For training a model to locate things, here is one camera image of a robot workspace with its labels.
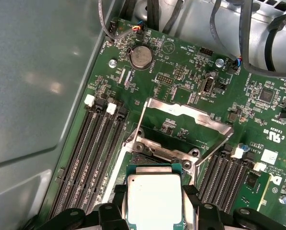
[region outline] integrated circuit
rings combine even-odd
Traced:
[[[254,189],[255,188],[255,185],[257,183],[257,180],[258,180],[258,175],[252,173],[252,172],[249,172],[248,174],[248,177],[245,181],[245,184],[250,187],[251,189]]]
[[[272,90],[263,88],[259,96],[259,100],[270,104],[272,101],[273,95],[274,95],[274,92]]]

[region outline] white slot latch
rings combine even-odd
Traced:
[[[261,162],[257,162],[257,163],[255,163],[253,170],[259,172],[259,171],[265,171],[266,168],[267,168],[267,165],[265,165]]]
[[[94,105],[94,101],[95,101],[95,97],[88,94],[86,97],[85,97],[85,100],[84,100],[84,103],[89,106],[89,107],[92,107]]]
[[[109,103],[108,104],[108,108],[107,108],[107,113],[110,114],[110,115],[114,115],[115,110],[116,110],[116,104]]]

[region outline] sticker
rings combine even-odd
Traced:
[[[269,163],[271,165],[274,165],[275,162],[276,162],[277,155],[278,155],[277,152],[273,152],[273,151],[265,149],[263,151],[261,160],[263,162],[266,162],[266,163]]]

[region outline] cable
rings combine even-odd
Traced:
[[[183,5],[183,0],[177,0],[175,8],[173,10],[172,16],[170,17],[170,19],[168,20],[168,22],[166,23],[162,33],[164,34],[169,34],[176,19],[178,18],[180,11],[182,9],[182,5]]]
[[[275,67],[272,59],[273,42],[277,32],[281,31],[285,25],[286,25],[286,14],[274,18],[273,21],[268,25],[269,34],[264,47],[264,59],[266,62],[267,69],[269,71],[275,72]]]
[[[272,72],[255,67],[249,61],[249,48],[250,48],[250,23],[252,16],[253,0],[246,0],[241,6],[240,25],[239,25],[239,42],[242,56],[243,67],[250,73],[261,75],[269,78],[282,78],[286,79],[286,73]]]
[[[159,0],[153,2],[154,30],[159,31]]]
[[[276,30],[271,30],[269,32],[266,45],[264,47],[264,60],[266,62],[267,69],[273,72],[275,72],[275,67],[274,67],[273,59],[272,59],[272,47],[273,47],[273,41],[275,39],[276,34],[277,34]]]
[[[106,35],[109,38],[111,38],[112,40],[121,39],[121,38],[131,34],[131,32],[133,31],[132,29],[129,29],[129,30],[121,33],[118,36],[114,36],[113,34],[111,34],[109,32],[109,30],[106,28],[106,24],[105,24],[105,20],[104,20],[104,14],[103,14],[103,2],[102,2],[102,0],[98,0],[98,16],[99,16],[99,21],[100,21],[101,27],[103,28],[103,30],[106,33]]]
[[[220,6],[221,6],[221,0],[216,0],[214,3],[214,7],[212,9],[211,15],[210,15],[210,21],[209,21],[209,26],[210,26],[210,31],[212,34],[212,37],[214,38],[215,42],[220,46],[220,48],[222,49],[222,51],[224,52],[224,54],[226,56],[228,56],[230,59],[232,60],[236,60],[237,57],[235,55],[232,55],[227,49],[226,47],[223,45],[223,43],[221,42],[221,39],[219,38],[219,35],[216,31],[216,27],[215,27],[215,15],[218,12]]]

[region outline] dimm slot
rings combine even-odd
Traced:
[[[102,131],[99,135],[99,141],[97,143],[96,151],[93,156],[93,160],[91,162],[91,167],[89,169],[88,178],[86,180],[86,183],[84,185],[85,189],[83,193],[81,194],[81,198],[79,199],[79,207],[86,211],[86,206],[88,205],[90,201],[90,195],[94,192],[94,186],[95,186],[95,178],[98,176],[98,173],[96,172],[96,169],[99,165],[101,154],[103,152],[103,149],[106,144],[106,140],[108,138],[108,135],[110,133],[110,130],[112,128],[114,119],[108,118],[107,121],[104,123]]]
[[[211,189],[211,193],[208,199],[209,203],[214,203],[215,199],[218,197],[219,189],[220,189],[219,184],[221,184],[222,180],[224,180],[225,178],[224,171],[228,165],[229,165],[228,160],[225,158],[222,158],[222,164],[219,167],[218,174],[214,180],[215,186]]]
[[[206,192],[203,194],[203,198],[202,198],[203,203],[209,201],[209,197],[211,195],[212,190],[214,189],[214,186],[217,186],[216,184],[217,176],[219,174],[220,167],[222,167],[223,160],[224,159],[222,157],[219,157],[218,161],[216,162],[214,166],[213,173],[211,174],[211,181],[209,181]]]
[[[78,206],[78,200],[79,200],[79,197],[83,191],[85,180],[86,180],[86,177],[88,175],[89,168],[91,166],[90,159],[91,159],[91,156],[93,153],[93,148],[95,146],[97,137],[99,136],[99,130],[103,127],[102,124],[105,120],[105,117],[106,117],[106,112],[104,112],[100,115],[100,118],[97,121],[97,124],[95,125],[95,131],[93,132],[93,134],[91,136],[91,140],[89,141],[89,145],[86,149],[85,160],[84,160],[84,165],[81,168],[82,171],[80,173],[81,176],[79,179],[79,184],[78,184],[77,188],[75,189],[74,195],[72,197],[70,197],[70,203],[69,203],[68,207],[77,207]]]
[[[221,184],[216,192],[215,199],[213,201],[214,204],[218,205],[219,207],[223,204],[223,197],[228,190],[227,184],[231,183],[231,178],[233,176],[232,172],[234,171],[234,162],[229,161],[224,172],[223,172],[223,179],[221,179]]]
[[[65,208],[71,208],[75,207],[76,201],[78,199],[79,193],[82,188],[82,180],[84,180],[86,174],[84,174],[84,169],[86,168],[87,162],[89,161],[89,148],[90,148],[90,143],[93,143],[96,136],[97,136],[97,130],[99,129],[100,124],[102,123],[103,114],[98,113],[97,114],[98,119],[96,120],[96,124],[93,126],[93,130],[91,131],[91,136],[88,141],[88,146],[85,149],[85,152],[83,154],[83,160],[81,161],[81,164],[79,166],[79,169],[77,170],[77,174],[75,176],[74,184],[73,187],[71,188],[70,191],[70,196],[67,202],[65,202]]]
[[[78,155],[78,151],[80,149],[80,146],[83,144],[83,140],[86,137],[86,134],[88,133],[89,127],[91,126],[91,123],[93,121],[93,112],[91,112],[90,110],[87,110],[84,118],[83,118],[83,122],[82,125],[80,127],[79,133],[78,133],[78,138],[76,140],[76,144],[72,150],[71,153],[71,158],[68,161],[68,164],[66,166],[66,169],[64,171],[64,177],[63,180],[61,181],[58,193],[56,195],[54,204],[50,210],[49,216],[48,218],[52,218],[53,216],[55,216],[58,212],[58,210],[60,210],[59,205],[61,204],[61,199],[63,199],[63,194],[64,194],[64,189],[66,187],[67,181],[69,179],[69,177],[71,176],[71,172],[73,170],[74,167],[74,159],[77,158]]]
[[[209,164],[205,170],[203,180],[202,180],[200,187],[199,187],[199,191],[200,191],[199,199],[200,200],[202,199],[203,194],[206,191],[206,187],[207,187],[208,182],[210,180],[210,176],[211,176],[212,172],[214,171],[214,165],[217,162],[217,158],[218,158],[218,156],[214,155],[212,157],[212,159],[210,160],[210,162],[209,162]]]
[[[243,178],[245,177],[246,171],[247,171],[247,168],[242,165],[241,169],[240,169],[240,171],[238,173],[237,180],[234,183],[234,188],[233,188],[233,191],[232,191],[232,195],[231,195],[231,197],[230,197],[229,201],[227,202],[226,207],[224,209],[224,211],[226,213],[230,213],[230,210],[231,210],[231,208],[233,207],[233,205],[235,203],[235,199],[236,199],[237,193],[238,193],[239,188],[241,186],[241,182],[243,181]]]
[[[107,176],[108,167],[109,167],[110,162],[112,160],[114,151],[116,149],[116,145],[117,145],[117,143],[119,141],[119,138],[121,136],[121,132],[122,132],[123,126],[124,126],[124,122],[118,122],[117,128],[115,129],[115,132],[113,134],[113,140],[112,140],[112,142],[110,144],[110,149],[108,151],[108,155],[107,155],[105,161],[103,162],[103,164],[100,166],[100,169],[101,169],[100,175],[101,176],[97,180],[97,183],[96,183],[96,186],[95,186],[95,193],[92,195],[93,198],[92,198],[92,201],[90,202],[90,204],[89,204],[89,206],[87,208],[87,213],[91,213],[93,211],[93,208],[95,206],[95,202],[96,202],[97,196],[99,195],[102,183],[103,183],[105,177]]]

